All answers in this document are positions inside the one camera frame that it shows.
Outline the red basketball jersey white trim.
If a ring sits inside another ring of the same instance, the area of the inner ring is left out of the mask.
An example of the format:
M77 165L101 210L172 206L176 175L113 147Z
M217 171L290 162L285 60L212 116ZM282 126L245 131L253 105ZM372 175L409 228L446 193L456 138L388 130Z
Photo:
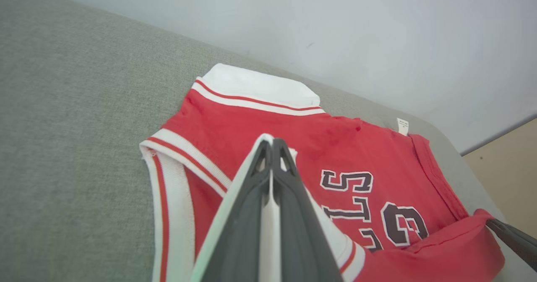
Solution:
M153 189L151 282L185 282L257 139L287 143L344 281L491 282L505 259L470 216L426 138L331 116L301 82L225 64L140 143Z

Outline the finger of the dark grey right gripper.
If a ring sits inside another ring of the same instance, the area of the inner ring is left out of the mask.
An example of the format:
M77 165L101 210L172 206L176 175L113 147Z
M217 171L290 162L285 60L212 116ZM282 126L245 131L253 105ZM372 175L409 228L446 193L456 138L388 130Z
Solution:
M487 220L487 227L537 272L537 239L495 218Z

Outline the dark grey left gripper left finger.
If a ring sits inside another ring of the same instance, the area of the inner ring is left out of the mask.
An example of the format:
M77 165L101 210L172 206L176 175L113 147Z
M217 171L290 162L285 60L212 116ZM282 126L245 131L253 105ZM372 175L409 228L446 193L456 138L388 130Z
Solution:
M200 282L258 282L263 195L271 168L271 143L263 138L248 154L214 219L216 235Z

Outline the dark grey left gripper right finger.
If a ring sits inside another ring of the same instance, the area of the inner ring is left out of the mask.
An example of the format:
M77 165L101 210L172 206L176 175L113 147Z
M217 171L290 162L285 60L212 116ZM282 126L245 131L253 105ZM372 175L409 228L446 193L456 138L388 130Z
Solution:
M272 172L281 211L282 282L343 282L286 142L274 139Z

